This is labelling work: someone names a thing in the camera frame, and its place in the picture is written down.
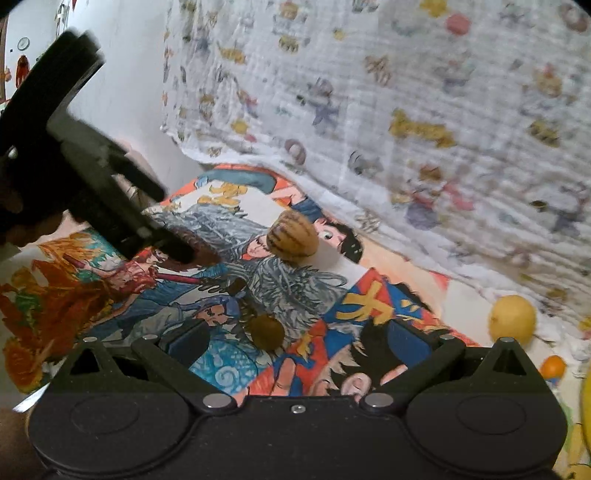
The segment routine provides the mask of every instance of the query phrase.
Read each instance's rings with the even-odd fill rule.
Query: character face
[[[267,236],[262,235],[256,237],[250,242],[250,244],[248,244],[246,253],[252,258],[265,258],[271,255],[271,252],[269,252],[269,249],[267,248]]]
[[[196,314],[195,318],[204,320],[210,327],[223,325],[230,319],[230,317],[226,315],[226,309],[223,305],[213,305],[206,308]]]
[[[347,377],[340,388],[341,395],[352,395],[357,403],[366,396],[371,388],[371,380],[364,373],[353,374]]]
[[[345,238],[347,238],[347,235],[340,232],[338,230],[338,228],[336,228],[332,225],[327,225],[326,219],[324,219],[324,218],[319,218],[318,220],[316,220],[314,222],[314,228],[316,228],[316,231],[318,232],[318,236],[322,240],[328,242],[330,245],[332,245],[336,249],[340,249],[340,246],[345,241]]]

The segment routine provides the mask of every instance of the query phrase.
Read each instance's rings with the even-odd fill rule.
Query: round wall clock
[[[30,44],[31,40],[29,40],[27,37],[23,37],[18,41],[17,48],[20,51],[25,51],[27,48],[29,48]]]

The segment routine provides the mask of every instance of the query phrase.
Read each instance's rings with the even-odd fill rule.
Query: brown nut
[[[270,315],[259,315],[246,326],[251,334],[252,343],[265,352],[274,352],[283,346],[285,329],[279,320]]]
[[[314,225],[301,213],[286,210],[267,234],[269,251],[288,262],[299,262],[318,251],[320,240]]]

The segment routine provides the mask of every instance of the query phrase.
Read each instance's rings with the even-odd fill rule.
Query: white wall
[[[106,64],[70,111],[147,159],[169,192],[199,176],[199,165],[160,132],[164,31],[169,0],[78,0],[69,28],[90,30]]]
[[[12,73],[12,79],[6,84],[7,99],[17,89],[17,62],[21,55],[27,56],[33,68],[37,58],[55,40],[56,11],[56,0],[24,0],[8,15],[5,64]],[[25,51],[19,51],[17,44],[23,37],[28,37],[31,45]]]

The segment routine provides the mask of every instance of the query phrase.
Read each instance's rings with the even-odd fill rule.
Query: white sheet
[[[163,130],[187,155],[271,167],[416,264],[528,296],[538,334],[588,358],[591,48],[573,3],[175,0],[165,45]]]

